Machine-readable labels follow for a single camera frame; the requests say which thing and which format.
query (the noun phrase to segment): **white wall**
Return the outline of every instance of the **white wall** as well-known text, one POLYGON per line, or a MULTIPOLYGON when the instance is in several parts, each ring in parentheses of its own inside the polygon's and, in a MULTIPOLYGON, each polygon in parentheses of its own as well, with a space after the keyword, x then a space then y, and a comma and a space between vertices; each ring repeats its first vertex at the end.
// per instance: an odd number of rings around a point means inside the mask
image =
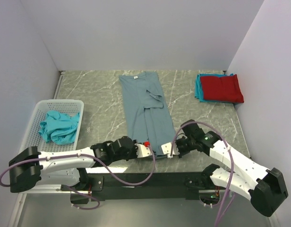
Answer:
POLYGON ((265 0, 237 51, 245 103, 237 107, 252 157, 282 171, 289 197, 277 210, 291 227, 291 0, 265 0))
POLYGON ((263 0, 21 0, 60 70, 227 69, 263 0))
MULTIPOLYGON (((36 102, 53 97, 57 80, 58 71, 20 1, 0 0, 0 173, 17 154, 36 102)), ((7 226, 16 197, 0 187, 0 227, 7 226)))

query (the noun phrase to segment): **marble tabletop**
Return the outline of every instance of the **marble tabletop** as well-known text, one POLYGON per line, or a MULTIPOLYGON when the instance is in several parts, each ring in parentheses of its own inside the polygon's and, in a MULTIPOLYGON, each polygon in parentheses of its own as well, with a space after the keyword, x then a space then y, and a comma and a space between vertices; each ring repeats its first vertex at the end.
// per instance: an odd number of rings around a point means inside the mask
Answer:
MULTIPOLYGON (((85 104, 77 149, 127 135, 119 75, 137 75, 141 70, 64 71, 57 99, 78 99, 85 104)), ((195 97, 198 73, 223 73, 213 70, 156 70, 175 130, 189 120, 206 122, 219 130, 236 150, 250 157, 233 104, 201 103, 195 97)), ((183 158, 161 158, 156 172, 202 171, 211 163, 225 167, 204 153, 192 151, 183 158)), ((147 173, 152 160, 140 158, 121 160, 110 165, 113 171, 147 173)))

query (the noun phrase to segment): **marble table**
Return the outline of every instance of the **marble table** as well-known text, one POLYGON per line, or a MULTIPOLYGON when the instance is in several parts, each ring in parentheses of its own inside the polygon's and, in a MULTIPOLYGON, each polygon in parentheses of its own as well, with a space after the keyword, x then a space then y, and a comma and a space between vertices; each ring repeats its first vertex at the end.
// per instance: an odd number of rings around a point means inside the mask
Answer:
MULTIPOLYGON (((141 70, 64 71, 57 99, 78 99, 85 104, 77 149, 127 135, 118 75, 136 75, 141 70)), ((194 97, 198 73, 222 71, 157 70, 175 130, 189 120, 206 122, 219 130, 226 140, 243 155, 250 157, 236 110, 228 103, 201 103, 194 97)), ((183 158, 157 160, 156 172, 195 172, 210 163, 225 166, 204 153, 192 151, 183 158)), ((110 165, 125 173, 147 173, 152 168, 150 158, 117 161, 110 165)))

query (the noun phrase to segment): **folded shirt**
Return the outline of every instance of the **folded shirt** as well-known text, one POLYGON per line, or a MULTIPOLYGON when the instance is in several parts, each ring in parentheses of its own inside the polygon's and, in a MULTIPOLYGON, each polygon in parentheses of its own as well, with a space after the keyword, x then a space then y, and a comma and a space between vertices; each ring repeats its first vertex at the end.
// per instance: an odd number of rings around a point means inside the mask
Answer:
POLYGON ((224 74, 198 74, 197 77, 196 77, 196 82, 195 82, 195 97, 198 98, 200 102, 219 102, 217 100, 205 100, 204 99, 202 85, 201 85, 201 81, 200 81, 200 77, 206 77, 206 76, 228 77, 228 75, 224 75, 224 74))
POLYGON ((50 110, 44 121, 40 122, 41 129, 38 133, 47 143, 51 140, 58 145, 74 143, 79 113, 73 117, 68 114, 50 110))
POLYGON ((205 100, 219 102, 244 103, 237 75, 227 77, 200 77, 205 100))

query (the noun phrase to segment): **stack of folded cloth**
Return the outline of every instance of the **stack of folded cloth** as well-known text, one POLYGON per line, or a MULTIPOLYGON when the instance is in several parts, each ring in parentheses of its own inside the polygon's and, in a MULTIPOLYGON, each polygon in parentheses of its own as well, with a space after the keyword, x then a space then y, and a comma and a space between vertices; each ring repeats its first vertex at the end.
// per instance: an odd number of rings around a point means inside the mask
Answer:
POLYGON ((237 74, 198 74, 195 97, 200 102, 244 103, 237 74))

